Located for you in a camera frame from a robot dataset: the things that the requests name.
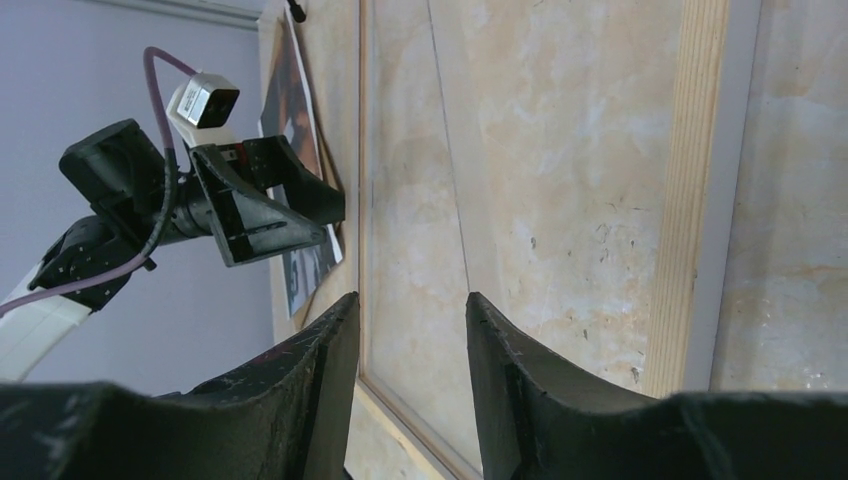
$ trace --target cable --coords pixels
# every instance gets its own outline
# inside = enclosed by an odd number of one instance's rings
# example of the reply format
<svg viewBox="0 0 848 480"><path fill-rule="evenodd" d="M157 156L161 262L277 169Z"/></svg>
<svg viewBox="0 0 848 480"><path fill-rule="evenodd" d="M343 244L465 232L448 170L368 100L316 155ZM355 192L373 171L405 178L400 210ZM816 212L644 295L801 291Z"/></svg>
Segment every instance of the cable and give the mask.
<svg viewBox="0 0 848 480"><path fill-rule="evenodd" d="M165 192L162 195L162 208L159 210L159 216L156 218L156 223L153 225L150 236L142 246L141 251L120 267L113 268L93 277L33 292L10 300L0 305L0 318L3 318L10 311L29 303L91 288L130 274L144 265L150 254L153 253L153 250L162 241L162 237L171 223L171 214L177 202L177 177L179 176L179 172L177 170L177 155L174 150L174 137L171 135L168 116L165 113L165 106L162 102L162 93L159 90L159 81L156 78L156 68L153 63L153 59L156 57L170 63L186 75L191 76L197 73L193 68L162 49L147 47L144 50L144 75L147 80L147 90L150 93L153 114L156 117L156 124L159 127L159 133L162 136L162 144L165 150Z"/></svg>
<svg viewBox="0 0 848 480"><path fill-rule="evenodd" d="M292 12L292 20L297 23L303 23L306 21L306 12L303 11L303 7L297 4L296 0L289 0L289 10Z"/></svg>

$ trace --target wooden frame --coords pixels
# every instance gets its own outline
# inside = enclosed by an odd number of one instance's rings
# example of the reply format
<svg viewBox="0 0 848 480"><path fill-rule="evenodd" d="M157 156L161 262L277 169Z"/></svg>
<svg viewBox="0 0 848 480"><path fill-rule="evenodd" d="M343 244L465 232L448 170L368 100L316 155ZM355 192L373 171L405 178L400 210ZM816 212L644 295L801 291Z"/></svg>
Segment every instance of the wooden frame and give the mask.
<svg viewBox="0 0 848 480"><path fill-rule="evenodd" d="M433 477L480 478L456 451L369 370L367 242L375 111L370 68L374 0L359 1L358 168L352 169L348 260L361 293L360 364L355 396ZM646 389L654 396L707 388L721 301L733 199L753 64L760 0L685 0L675 84L671 157L657 279L651 304ZM500 264L487 198L486 157L468 68L461 17L448 0L428 0L453 161L457 210L470 291L482 291L505 314ZM478 188L471 194L469 186Z"/></svg>
<svg viewBox="0 0 848 480"><path fill-rule="evenodd" d="M686 0L645 393L708 390L760 0Z"/></svg>

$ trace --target wooden panel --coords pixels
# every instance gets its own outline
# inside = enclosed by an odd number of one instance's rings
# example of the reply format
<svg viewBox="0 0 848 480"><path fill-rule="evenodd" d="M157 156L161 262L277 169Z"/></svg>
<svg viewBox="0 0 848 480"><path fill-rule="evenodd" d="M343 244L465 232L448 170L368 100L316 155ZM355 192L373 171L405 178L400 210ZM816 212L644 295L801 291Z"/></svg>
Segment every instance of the wooden panel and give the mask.
<svg viewBox="0 0 848 480"><path fill-rule="evenodd" d="M354 478L450 477L366 383L357 380L353 392L345 464Z"/></svg>
<svg viewBox="0 0 848 480"><path fill-rule="evenodd" d="M760 2L686 0L645 393L709 388Z"/></svg>
<svg viewBox="0 0 848 480"><path fill-rule="evenodd" d="M369 404L369 409L375 410L375 416L381 418L386 431L397 436L416 464L434 473L433 478L437 478L436 473L441 478L480 478L479 472L380 379L360 375L357 390L357 395L363 396L362 401Z"/></svg>
<svg viewBox="0 0 848 480"><path fill-rule="evenodd" d="M581 368L635 391L643 383L681 4L456 2L510 318ZM458 194L470 190L456 178ZM466 228L474 215L461 201L458 208L464 243L488 240ZM470 277L473 268L469 262ZM472 281L471 289L481 288Z"/></svg>

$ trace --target small camera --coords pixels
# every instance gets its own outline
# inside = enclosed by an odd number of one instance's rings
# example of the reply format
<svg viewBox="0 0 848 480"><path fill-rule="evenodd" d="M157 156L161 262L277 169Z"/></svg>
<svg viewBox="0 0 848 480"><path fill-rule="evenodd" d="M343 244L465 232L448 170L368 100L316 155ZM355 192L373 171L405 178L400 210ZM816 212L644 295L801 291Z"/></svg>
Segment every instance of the small camera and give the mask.
<svg viewBox="0 0 848 480"><path fill-rule="evenodd" d="M198 129L221 127L227 123L238 96L238 88L226 78L201 72L189 80L177 114Z"/></svg>

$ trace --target gray wall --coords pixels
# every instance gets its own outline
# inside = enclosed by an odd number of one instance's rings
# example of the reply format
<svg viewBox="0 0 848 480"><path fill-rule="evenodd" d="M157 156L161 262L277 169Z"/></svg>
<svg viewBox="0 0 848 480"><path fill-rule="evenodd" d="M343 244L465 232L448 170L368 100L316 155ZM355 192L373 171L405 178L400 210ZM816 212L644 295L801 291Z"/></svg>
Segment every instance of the gray wall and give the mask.
<svg viewBox="0 0 848 480"><path fill-rule="evenodd" d="M90 214L58 169L68 145L128 117L160 144L141 64L148 45L241 87L230 125L239 136L256 135L255 33L79 1L0 1L0 298ZM157 66L169 98L182 78ZM185 168L184 156L180 163ZM271 346L266 262L228 269L211 239L164 247L153 258L159 268L137 272L28 381L185 390Z"/></svg>

